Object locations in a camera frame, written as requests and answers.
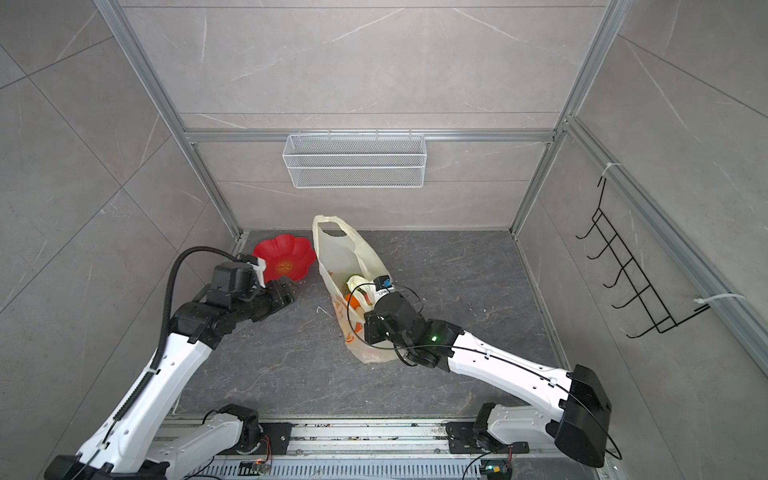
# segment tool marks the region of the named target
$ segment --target aluminum rail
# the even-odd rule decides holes
[[[278,129],[190,129],[184,132],[191,143],[203,142],[284,142],[295,134],[414,134],[427,141],[552,141],[553,130],[519,128],[510,130],[442,130],[442,129],[347,129],[347,130],[278,130]]]
[[[117,0],[94,0],[94,3],[101,13],[101,16],[104,17],[104,21],[107,22],[110,30],[112,30],[118,44],[123,49],[123,52],[128,59],[128,63],[133,67],[141,84],[152,99],[154,106],[168,126],[168,130],[170,130],[170,133],[174,136],[181,152],[187,158],[192,170],[203,184],[203,188],[205,188],[208,193],[208,197],[210,197],[216,210],[219,211],[219,215],[221,215],[222,220],[227,225],[227,229],[233,237],[237,237],[242,230],[237,224],[237,220],[235,220],[232,210],[224,200],[224,196],[219,190],[218,184],[214,180],[213,175],[209,172],[200,153],[195,150],[189,141],[185,140],[184,125],[181,122],[181,117],[173,103],[170,101],[170,97],[168,97],[168,94],[163,89],[160,80],[157,78],[157,74],[155,74],[152,65],[147,59],[144,49],[136,38],[136,34],[128,23],[128,19],[125,17],[123,8]]]
[[[565,118],[576,115],[579,108],[581,108],[581,104],[584,103],[584,99],[587,97],[587,93],[594,83],[594,78],[597,77],[600,66],[603,65],[608,50],[611,49],[616,34],[619,32],[619,28],[621,27],[622,22],[624,22],[624,17],[627,16],[627,12],[629,12],[631,6],[632,0],[612,0],[611,3],[608,4],[608,7],[606,7],[603,21],[598,28],[598,33],[594,36],[592,45],[587,52],[587,57],[584,59],[584,64],[581,66],[581,70],[576,77],[576,82],[571,89],[571,93],[568,95],[568,99],[565,101],[563,111],[560,113],[560,118],[558,119],[557,127],[555,128],[558,135],[555,137],[554,143],[548,145],[547,149],[542,154],[536,167],[536,171],[533,174],[533,178],[528,182],[528,188],[525,191],[525,195],[523,195],[523,199],[520,202],[520,206],[512,221],[512,225],[509,226],[509,231],[512,235],[517,236],[518,233],[520,233],[520,229],[538,196],[541,185],[544,184],[544,179],[547,177],[549,169],[552,167],[554,158],[558,155],[562,139],[561,132]]]
[[[584,149],[601,171],[617,160],[578,120],[569,117],[565,130]],[[736,287],[704,256],[696,244],[621,165],[604,173],[627,205],[640,217],[654,238],[667,251],[688,280],[704,297],[737,293]],[[743,299],[719,298],[710,303],[726,327],[768,376],[768,329],[755,309]]]

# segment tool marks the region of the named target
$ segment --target bag handle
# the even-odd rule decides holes
[[[321,223],[335,223],[336,225],[338,225],[339,229],[341,229],[342,232],[346,233],[346,235],[352,239],[352,241],[355,244],[355,248],[357,248],[357,245],[360,242],[365,242],[362,236],[359,233],[357,233],[357,230],[352,228],[352,226],[349,225],[344,220],[338,217],[326,217],[325,215],[317,215],[315,216],[315,220],[312,221],[312,237],[315,243],[315,253],[317,254],[318,257],[320,255],[320,249],[319,249],[320,245],[319,245],[318,238],[321,232],[321,229],[320,229]]]

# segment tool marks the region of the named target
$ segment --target aluminum frame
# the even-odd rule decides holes
[[[523,195],[523,199],[520,202],[518,211],[515,214],[515,218],[512,220],[509,226],[509,231],[513,236],[517,236],[520,233],[520,229],[525,223],[525,219],[528,218],[533,203],[538,196],[538,192],[541,189],[541,185],[544,184],[544,180],[552,168],[554,158],[557,157],[560,146],[562,145],[562,130],[566,119],[572,115],[576,115],[584,103],[584,99],[589,93],[589,89],[594,83],[595,77],[600,71],[600,66],[603,65],[603,61],[611,49],[611,45],[614,43],[616,35],[619,32],[621,24],[624,22],[624,18],[629,12],[629,8],[632,6],[633,0],[612,0],[608,7],[606,7],[605,15],[598,28],[598,33],[594,36],[592,45],[587,52],[587,57],[584,60],[584,64],[581,66],[581,70],[576,77],[576,82],[571,89],[571,93],[568,95],[568,99],[565,101],[563,111],[560,113],[560,117],[557,122],[557,126],[554,131],[554,141],[552,145],[548,145],[547,149],[541,156],[541,160],[536,166],[536,171],[528,183],[528,189]]]
[[[530,406],[513,407],[531,412]],[[201,415],[168,416],[157,430],[152,446],[162,445],[195,430],[201,423]],[[474,458],[472,454],[452,454],[445,436],[448,422],[474,422],[466,417],[357,417],[338,418],[332,415],[302,417],[285,415],[263,416],[260,422],[290,422],[291,443],[287,458],[319,459],[384,459],[384,458]],[[554,446],[534,445],[527,454],[518,457],[567,458]],[[257,459],[258,455],[237,455],[238,459]]]
[[[584,149],[600,170],[617,160],[578,118],[566,118],[565,130]],[[614,189],[639,216],[656,241],[680,268],[680,271],[704,297],[718,293],[737,293],[736,287],[712,264],[696,244],[621,165],[604,172]],[[759,313],[747,302],[733,297],[714,300],[710,306],[728,330],[768,376],[768,329]]]
[[[141,43],[139,43],[133,28],[128,23],[123,8],[117,0],[94,0],[94,3],[101,16],[104,17],[104,21],[107,22],[110,30],[112,30],[112,34],[123,49],[128,63],[131,64],[141,84],[152,99],[152,103],[154,103],[163,121],[168,126],[168,130],[174,136],[181,152],[186,157],[197,178],[203,184],[203,188],[205,188],[208,197],[214,203],[224,224],[227,225],[227,229],[233,237],[237,237],[242,232],[242,229],[237,224],[237,220],[227,201],[224,200],[224,196],[219,190],[213,175],[209,172],[202,155],[185,139],[184,124],[181,122],[181,116],[163,89],[157,74],[147,58],[147,54],[141,47]]]
[[[213,129],[198,128],[185,131],[191,143],[204,142],[284,142],[289,135],[298,134],[414,134],[427,141],[552,141],[553,130],[544,128],[516,128],[508,130],[444,130],[444,129]]]

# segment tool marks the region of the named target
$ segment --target black motor housing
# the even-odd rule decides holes
[[[554,445],[564,454],[584,465],[600,468],[605,463],[611,402],[598,375],[587,367],[576,365],[568,377],[571,390],[563,418],[560,422],[549,422],[547,433],[554,437]]]

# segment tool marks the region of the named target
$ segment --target wall tile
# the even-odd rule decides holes
[[[121,0],[126,7],[402,7],[402,0]],[[607,0],[419,0],[416,7],[605,6]]]
[[[558,112],[464,114],[181,114],[188,128],[554,128]]]
[[[89,439],[112,413],[154,355],[157,348],[156,337],[160,333],[165,283],[169,270],[170,266],[114,349],[104,369],[99,373],[91,390],[69,422],[56,449],[45,463],[46,466],[56,455],[76,453],[80,445]],[[171,312],[188,302],[201,288],[203,283],[197,275],[186,263],[182,263],[176,279]]]
[[[279,182],[220,182],[244,229],[309,229],[317,214],[358,229],[509,227],[526,181],[428,182],[421,188],[294,188]]]
[[[637,0],[621,34],[768,114],[768,3]]]
[[[218,181],[290,182],[283,161],[285,143],[204,143],[197,148]]]
[[[112,36],[91,0],[10,0],[0,44],[28,74]]]
[[[666,443],[685,478],[759,478],[764,470],[760,459],[768,455],[768,447],[760,441],[768,420],[761,414],[763,402],[757,400],[768,396],[765,376],[712,311],[664,334],[626,337],[651,325],[647,314],[637,300],[620,310],[611,307],[634,295],[631,286],[624,276],[612,289],[603,286],[611,284],[618,266],[609,252],[599,260],[587,260],[588,254],[597,254],[605,245],[596,230],[584,240],[576,238],[588,231],[589,216],[600,197],[595,188],[600,170],[591,162],[568,142],[545,181],[541,202],[584,276]],[[602,206],[670,313],[678,320],[693,313],[697,291],[610,183]],[[529,227],[535,225],[526,222],[525,228]],[[646,285],[638,271],[632,270],[630,277],[638,288]],[[660,304],[650,296],[643,298],[651,300],[651,311],[661,320]]]
[[[179,251],[200,245],[216,247],[225,252],[230,251],[232,245],[232,235],[211,202],[208,202],[208,205],[203,209],[203,213],[197,219]],[[187,263],[204,283],[210,283],[214,267],[223,260],[222,256],[208,252],[196,252],[187,257]]]
[[[208,194],[175,141],[166,141],[125,184],[125,191],[163,232],[181,247]]]
[[[768,319],[768,119],[621,38],[580,117]]]
[[[569,363],[593,369],[614,405],[611,435],[629,477],[682,480],[601,311],[538,200],[519,241]]]
[[[601,15],[600,8],[127,10],[187,113],[559,111]]]
[[[37,475],[174,254],[118,192],[0,314],[2,477]]]
[[[541,142],[432,142],[425,181],[530,180]]]
[[[13,61],[13,58],[0,47],[0,87],[22,77],[24,77],[24,72]]]
[[[0,89],[0,310],[118,190],[37,88]]]
[[[431,142],[426,181],[530,180],[541,142]],[[205,143],[198,146],[218,181],[290,182],[283,143]]]
[[[113,38],[31,78],[121,184],[170,135]]]

